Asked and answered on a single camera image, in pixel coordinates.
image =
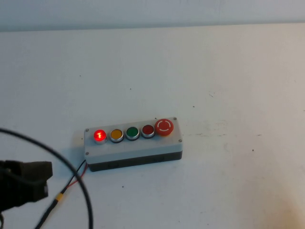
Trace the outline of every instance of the illuminated red button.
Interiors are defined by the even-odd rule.
[[[141,132],[144,138],[152,138],[154,136],[154,127],[152,125],[145,125]]]
[[[97,144],[104,144],[107,141],[107,135],[103,130],[95,131],[93,138]]]
[[[160,119],[154,125],[158,135],[168,136],[173,131],[173,123],[168,119]]]

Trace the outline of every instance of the white surface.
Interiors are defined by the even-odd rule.
[[[0,33],[0,123],[77,166],[89,126],[179,118],[182,160],[86,173],[95,228],[300,229],[304,53],[305,24]],[[49,198],[4,213],[33,228],[71,174],[0,145],[1,159],[53,162]],[[86,228],[84,203],[69,189],[44,228]]]
[[[0,31],[305,22],[304,0],[1,0]]]

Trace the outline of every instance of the white table surface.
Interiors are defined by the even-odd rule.
[[[95,228],[305,228],[305,24],[0,33],[1,127],[76,167],[85,128],[169,116],[182,160],[86,173]],[[53,162],[49,197],[4,212],[33,228],[71,174],[0,145],[1,160]],[[87,227],[74,186],[44,229]]]

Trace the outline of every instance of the red wire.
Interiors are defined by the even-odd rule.
[[[84,174],[85,174],[87,168],[88,168],[88,164],[86,163],[85,168],[84,168],[84,171],[83,171],[82,174],[81,174],[81,178],[84,176]],[[73,181],[71,184],[68,185],[67,188],[71,187],[72,185],[76,184],[77,182],[78,182],[77,180]]]

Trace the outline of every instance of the black wire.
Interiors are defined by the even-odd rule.
[[[4,225],[4,217],[2,214],[0,214],[0,222],[1,222],[1,226],[0,229],[3,229],[3,225]]]
[[[86,160],[83,160],[83,161],[82,161],[82,163],[80,164],[80,166],[79,166],[79,167],[77,168],[77,170],[76,170],[77,172],[80,170],[81,166],[82,166],[85,162],[86,162]],[[69,180],[69,182],[67,183],[67,185],[63,188],[63,190],[61,191],[62,194],[64,194],[64,192],[67,190],[69,184],[71,183],[71,181],[73,180],[74,177],[75,177],[75,176],[73,175],[73,176],[71,177],[71,179]]]
[[[81,168],[81,166],[86,162],[86,160],[84,160],[81,165],[77,168],[76,172],[78,172]],[[63,188],[63,190],[60,192],[61,194],[64,194],[64,192],[67,190],[68,185],[71,183],[71,181],[73,180],[75,176],[72,176],[71,179],[69,180],[68,184]],[[56,207],[58,203],[58,200],[55,198],[52,203],[50,204],[50,206],[47,208],[47,210],[44,212],[44,214],[42,215],[40,221],[38,222],[37,226],[35,227],[35,229],[40,229],[42,227],[42,225],[44,224],[44,222],[47,220],[49,214],[52,212],[52,210]]]
[[[90,201],[90,197],[87,191],[86,186],[84,185],[83,181],[81,180],[81,177],[78,175],[78,173],[76,172],[75,168],[73,167],[73,165],[71,165],[71,163],[65,159],[62,155],[60,155],[58,152],[56,152],[55,150],[53,150],[52,148],[48,147],[47,145],[33,139],[30,138],[28,136],[19,134],[17,132],[8,130],[8,129],[3,129],[0,128],[0,133],[5,133],[17,138],[20,138],[22,140],[28,141],[46,151],[48,151],[50,154],[54,155],[55,157],[57,157],[60,161],[62,161],[73,173],[73,175],[76,177],[77,181],[79,182],[80,186],[81,186],[81,190],[84,193],[85,196],[85,200],[86,200],[86,205],[87,205],[87,209],[88,209],[88,217],[89,217],[89,229],[93,229],[93,212],[92,212],[92,205],[91,205],[91,201]]]

